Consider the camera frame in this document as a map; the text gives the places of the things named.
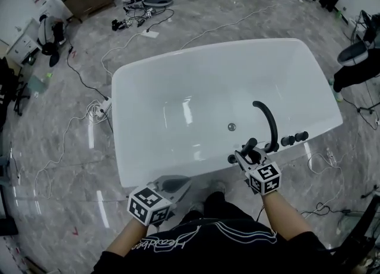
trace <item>power strip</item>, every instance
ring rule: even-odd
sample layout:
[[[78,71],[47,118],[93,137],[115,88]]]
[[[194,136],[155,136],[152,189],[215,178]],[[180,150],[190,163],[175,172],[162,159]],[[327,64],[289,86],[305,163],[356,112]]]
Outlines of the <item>power strip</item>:
[[[112,99],[110,97],[107,97],[108,99],[103,101],[103,103],[100,105],[99,109],[96,110],[95,114],[98,116],[99,119],[103,118],[105,113],[109,110],[109,108],[112,105]]]

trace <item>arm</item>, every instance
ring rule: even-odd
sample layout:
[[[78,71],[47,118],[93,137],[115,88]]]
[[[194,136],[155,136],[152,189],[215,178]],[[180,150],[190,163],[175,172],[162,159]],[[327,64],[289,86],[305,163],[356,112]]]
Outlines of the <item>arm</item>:
[[[271,228],[286,240],[312,231],[306,220],[277,191],[262,196],[262,201]]]
[[[148,227],[132,218],[106,251],[124,257],[132,247],[147,235]]]

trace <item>black shirt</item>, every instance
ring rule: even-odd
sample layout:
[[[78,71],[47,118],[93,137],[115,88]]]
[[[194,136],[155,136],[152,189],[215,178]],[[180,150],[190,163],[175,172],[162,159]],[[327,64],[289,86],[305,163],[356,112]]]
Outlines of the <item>black shirt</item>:
[[[176,265],[181,272],[205,267],[232,271],[240,265],[251,273],[340,273],[314,233],[286,241],[253,219],[199,219],[178,225],[143,238],[125,257],[104,251],[93,273],[164,272]]]

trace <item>marble floor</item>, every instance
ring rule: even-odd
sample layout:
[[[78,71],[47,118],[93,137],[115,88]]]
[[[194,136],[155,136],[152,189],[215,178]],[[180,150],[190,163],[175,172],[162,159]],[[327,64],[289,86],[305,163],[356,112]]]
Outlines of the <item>marble floor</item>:
[[[133,26],[117,33],[112,31],[111,21],[125,18],[121,0],[116,2],[116,7],[96,14],[83,24],[68,27],[76,51],[76,56],[69,58],[71,65],[80,72],[85,83],[105,95],[111,95],[110,77],[100,59],[109,49],[124,46],[133,34],[148,27],[144,24],[141,28]],[[340,68],[337,55],[349,45],[341,30],[343,22],[318,3],[297,0],[174,0],[172,21],[154,28],[160,33],[158,38],[137,36],[126,49],[110,53],[104,63],[114,72],[127,63],[178,50],[205,30],[235,22],[252,11],[275,4],[283,5],[253,14],[237,25],[207,33],[187,47],[294,37],[308,45],[326,77],[331,77]],[[49,72],[53,75],[47,79],[47,90],[43,94],[26,101],[22,117],[8,111],[3,149],[6,151],[12,142],[17,167],[23,169],[18,180],[14,163],[11,163],[12,187],[7,188],[5,194],[20,232],[16,240],[24,254],[48,270],[59,268],[62,273],[88,273],[102,250],[130,219],[126,211],[126,195],[130,190],[123,189],[119,182],[109,125],[103,122],[89,127],[87,119],[71,122],[62,161],[51,163],[42,171],[38,186],[34,187],[37,172],[49,160],[59,159],[62,135],[70,118],[82,117],[86,106],[99,98],[67,67],[68,48],[67,43],[54,68],[48,67],[48,57],[39,55],[32,67],[24,69],[26,77],[34,74],[45,78]],[[368,81],[374,102],[379,101],[379,84],[377,79]],[[346,89],[343,95],[358,106],[371,104],[365,84]],[[338,169],[319,175],[312,173],[307,166],[311,154],[326,155],[329,149],[336,160],[346,155],[340,163],[343,190],[329,203],[334,209],[364,210],[369,199],[360,200],[360,195],[378,180],[379,132],[372,130],[352,105],[340,103],[339,108],[344,120],[340,127],[308,141],[308,146],[298,145],[273,156],[283,171],[281,193],[299,211],[312,211],[318,202],[332,199],[343,184]],[[366,114],[366,118],[375,124],[374,115]],[[312,166],[319,171],[325,164],[320,158],[314,158]],[[51,197],[47,199],[49,179]],[[240,169],[234,167],[194,178],[193,187],[179,205],[177,216],[166,222],[161,230],[176,225],[189,204],[205,196],[207,184],[212,179],[227,183],[228,201],[254,217],[258,215],[261,199],[252,194],[243,182]],[[339,214],[329,214],[312,215],[307,220],[323,243],[337,246],[344,234],[337,233],[339,219]],[[268,223],[265,212],[260,221]]]

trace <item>white bathtub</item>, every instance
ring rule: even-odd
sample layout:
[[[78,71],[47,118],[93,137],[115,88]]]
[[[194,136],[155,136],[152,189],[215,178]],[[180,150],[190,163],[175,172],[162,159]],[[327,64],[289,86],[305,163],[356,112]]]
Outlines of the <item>white bathtub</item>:
[[[230,167],[227,157],[250,137],[263,147],[270,130],[255,100],[273,113],[278,152],[289,147],[281,146],[284,136],[307,131],[311,139],[342,124],[321,68],[296,39],[219,43],[134,62],[116,71],[112,98],[123,187]]]

